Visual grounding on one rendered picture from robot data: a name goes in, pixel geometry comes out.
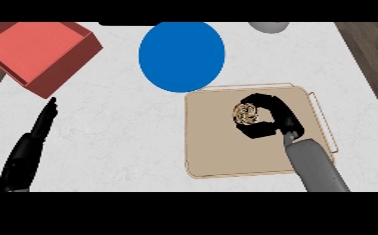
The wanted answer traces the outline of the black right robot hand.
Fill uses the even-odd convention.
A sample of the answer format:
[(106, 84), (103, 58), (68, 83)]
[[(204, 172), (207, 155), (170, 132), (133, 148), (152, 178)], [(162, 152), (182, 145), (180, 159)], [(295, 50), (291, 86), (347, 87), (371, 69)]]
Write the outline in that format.
[(242, 104), (252, 104), (270, 112), (272, 122), (261, 121), (251, 125), (238, 124), (236, 128), (251, 138), (272, 136), (276, 131), (282, 134), (289, 133), (295, 139), (304, 135), (304, 127), (285, 102), (272, 95), (254, 93), (241, 100)]

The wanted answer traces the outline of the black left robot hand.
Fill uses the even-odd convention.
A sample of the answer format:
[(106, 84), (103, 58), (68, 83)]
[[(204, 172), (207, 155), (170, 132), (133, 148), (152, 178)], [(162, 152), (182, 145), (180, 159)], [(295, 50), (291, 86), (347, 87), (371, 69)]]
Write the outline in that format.
[(40, 112), (31, 131), (21, 136), (9, 154), (0, 174), (0, 192), (29, 190), (40, 164), (43, 144), (56, 115), (56, 98), (52, 98)]

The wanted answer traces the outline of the tan frosted cupcake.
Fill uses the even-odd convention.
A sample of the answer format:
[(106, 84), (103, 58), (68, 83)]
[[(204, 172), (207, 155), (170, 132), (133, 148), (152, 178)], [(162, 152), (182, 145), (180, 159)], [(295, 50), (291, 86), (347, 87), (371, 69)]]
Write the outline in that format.
[(235, 123), (241, 125), (252, 125), (257, 120), (257, 107), (251, 103), (239, 103), (233, 108)]

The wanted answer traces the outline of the beige rectangular tray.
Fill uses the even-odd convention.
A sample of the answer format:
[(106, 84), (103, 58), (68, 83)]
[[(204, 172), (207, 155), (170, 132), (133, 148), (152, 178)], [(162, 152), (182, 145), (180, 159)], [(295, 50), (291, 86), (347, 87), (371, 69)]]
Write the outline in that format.
[(316, 94), (289, 83), (210, 86), (184, 97), (186, 171), (195, 178), (285, 174), (294, 171), (283, 136), (251, 139), (236, 129), (233, 109), (252, 93), (275, 95), (291, 108), (328, 154), (338, 152)]

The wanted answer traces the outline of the blue round plate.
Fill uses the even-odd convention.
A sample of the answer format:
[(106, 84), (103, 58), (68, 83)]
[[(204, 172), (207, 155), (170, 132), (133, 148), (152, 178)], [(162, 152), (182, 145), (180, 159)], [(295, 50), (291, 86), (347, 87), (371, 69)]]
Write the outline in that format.
[(215, 29), (204, 22), (162, 22), (139, 46), (139, 65), (149, 82), (170, 92), (190, 92), (215, 79), (226, 50)]

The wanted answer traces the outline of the dark wooden surface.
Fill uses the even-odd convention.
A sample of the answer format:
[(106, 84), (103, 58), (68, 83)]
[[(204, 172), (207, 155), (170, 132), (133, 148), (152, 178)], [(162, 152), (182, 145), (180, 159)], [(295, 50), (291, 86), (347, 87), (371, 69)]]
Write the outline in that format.
[(378, 22), (337, 22), (335, 26), (378, 98)]

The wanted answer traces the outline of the grey rounded object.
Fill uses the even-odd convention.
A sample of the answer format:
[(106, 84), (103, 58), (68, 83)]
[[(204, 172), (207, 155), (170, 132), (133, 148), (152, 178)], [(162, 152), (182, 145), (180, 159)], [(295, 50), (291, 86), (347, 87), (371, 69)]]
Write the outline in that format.
[(276, 34), (280, 33), (289, 23), (288, 22), (249, 22), (249, 26), (260, 32)]

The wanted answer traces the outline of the red open box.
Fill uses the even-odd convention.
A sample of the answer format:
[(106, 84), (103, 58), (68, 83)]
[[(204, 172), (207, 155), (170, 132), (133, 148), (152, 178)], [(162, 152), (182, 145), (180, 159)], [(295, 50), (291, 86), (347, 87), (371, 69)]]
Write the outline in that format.
[(0, 69), (44, 99), (100, 50), (75, 22), (0, 22)]

